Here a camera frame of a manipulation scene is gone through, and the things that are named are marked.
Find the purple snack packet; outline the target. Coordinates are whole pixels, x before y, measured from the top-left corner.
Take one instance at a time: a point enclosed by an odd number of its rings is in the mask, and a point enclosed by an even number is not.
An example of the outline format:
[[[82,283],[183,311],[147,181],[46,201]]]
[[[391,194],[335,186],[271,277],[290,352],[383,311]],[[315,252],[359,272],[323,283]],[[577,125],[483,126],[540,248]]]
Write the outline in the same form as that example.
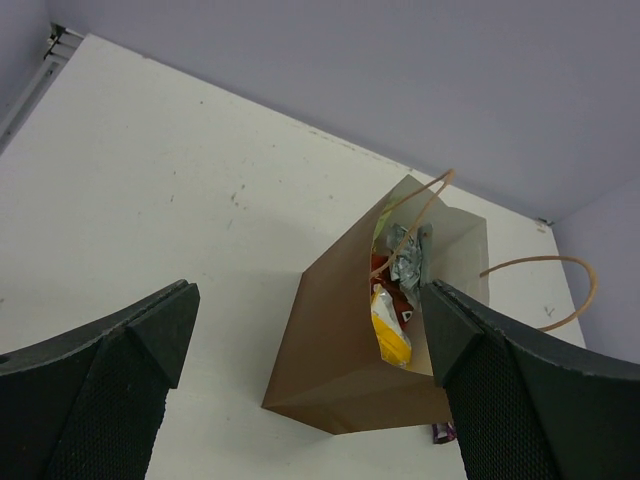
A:
[[[457,439],[457,433],[452,423],[436,423],[431,425],[434,444],[446,444]]]

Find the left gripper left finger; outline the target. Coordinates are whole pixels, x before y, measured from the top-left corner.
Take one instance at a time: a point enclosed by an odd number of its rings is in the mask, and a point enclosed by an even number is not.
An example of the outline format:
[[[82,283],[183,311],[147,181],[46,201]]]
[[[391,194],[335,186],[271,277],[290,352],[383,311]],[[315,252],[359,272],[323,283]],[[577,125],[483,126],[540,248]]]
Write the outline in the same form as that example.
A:
[[[4,479],[142,479],[196,322],[179,280],[1,357]]]

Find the red Doritos chip bag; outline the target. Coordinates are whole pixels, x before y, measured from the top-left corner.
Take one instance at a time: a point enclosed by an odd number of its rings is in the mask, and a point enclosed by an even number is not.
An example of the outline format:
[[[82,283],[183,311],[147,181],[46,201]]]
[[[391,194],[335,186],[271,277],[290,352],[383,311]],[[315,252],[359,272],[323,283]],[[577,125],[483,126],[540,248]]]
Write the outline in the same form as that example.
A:
[[[402,290],[400,282],[391,278],[391,271],[386,267],[370,280],[371,300],[375,302],[375,288],[381,286],[390,296],[395,318],[399,328],[409,333],[420,318],[420,304],[416,299],[410,299]]]

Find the green snack packet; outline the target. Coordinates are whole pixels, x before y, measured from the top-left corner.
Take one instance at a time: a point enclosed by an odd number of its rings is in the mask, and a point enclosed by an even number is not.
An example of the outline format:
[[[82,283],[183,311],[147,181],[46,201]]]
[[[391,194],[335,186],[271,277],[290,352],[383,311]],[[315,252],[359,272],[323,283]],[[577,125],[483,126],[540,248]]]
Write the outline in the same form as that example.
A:
[[[379,243],[379,238],[385,228],[385,225],[392,213],[392,209],[390,207],[386,207],[385,210],[379,216],[373,234],[373,244],[372,250],[375,251],[377,249],[377,245]]]

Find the brown paper bag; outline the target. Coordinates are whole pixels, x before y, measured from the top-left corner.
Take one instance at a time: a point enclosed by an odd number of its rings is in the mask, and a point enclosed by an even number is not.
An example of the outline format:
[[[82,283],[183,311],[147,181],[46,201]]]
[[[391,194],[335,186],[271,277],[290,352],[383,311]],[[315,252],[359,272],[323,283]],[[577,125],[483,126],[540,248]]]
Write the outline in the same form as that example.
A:
[[[373,251],[386,207],[392,213]],[[390,227],[416,231],[427,223],[433,278],[583,344],[578,325],[563,323],[574,305],[546,225],[456,190],[436,197],[407,176],[304,271],[262,402],[266,410],[331,434],[450,420],[422,314],[407,333],[411,361],[399,368],[381,358],[370,313],[371,274],[388,256]]]

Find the yellow candy bar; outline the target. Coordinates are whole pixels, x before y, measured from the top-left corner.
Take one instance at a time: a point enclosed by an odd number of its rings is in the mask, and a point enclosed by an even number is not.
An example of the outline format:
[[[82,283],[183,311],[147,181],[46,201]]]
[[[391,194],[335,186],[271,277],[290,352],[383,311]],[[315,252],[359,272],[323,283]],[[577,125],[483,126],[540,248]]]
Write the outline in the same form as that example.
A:
[[[391,294],[381,284],[373,285],[371,319],[381,358],[395,367],[407,367],[412,356],[411,342],[401,328]]]

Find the grey foil wrapper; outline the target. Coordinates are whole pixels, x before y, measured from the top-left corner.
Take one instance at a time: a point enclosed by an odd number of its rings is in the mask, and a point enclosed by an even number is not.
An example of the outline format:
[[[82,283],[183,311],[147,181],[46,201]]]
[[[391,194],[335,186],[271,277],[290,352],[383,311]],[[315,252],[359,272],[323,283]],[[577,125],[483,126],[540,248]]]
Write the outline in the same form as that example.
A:
[[[417,294],[430,279],[433,226],[431,223],[420,226],[417,233],[410,235],[406,244],[399,247],[407,232],[407,228],[393,224],[386,237],[386,246],[397,254],[389,267],[390,278],[399,283],[406,295]]]

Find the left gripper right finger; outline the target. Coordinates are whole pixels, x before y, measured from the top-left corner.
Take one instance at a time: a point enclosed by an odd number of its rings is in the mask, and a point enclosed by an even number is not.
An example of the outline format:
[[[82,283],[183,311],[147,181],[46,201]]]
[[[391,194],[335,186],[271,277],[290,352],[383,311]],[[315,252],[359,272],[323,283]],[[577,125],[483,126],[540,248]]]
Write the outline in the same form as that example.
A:
[[[423,287],[422,311],[468,478],[638,478],[637,364],[557,339],[441,281]]]

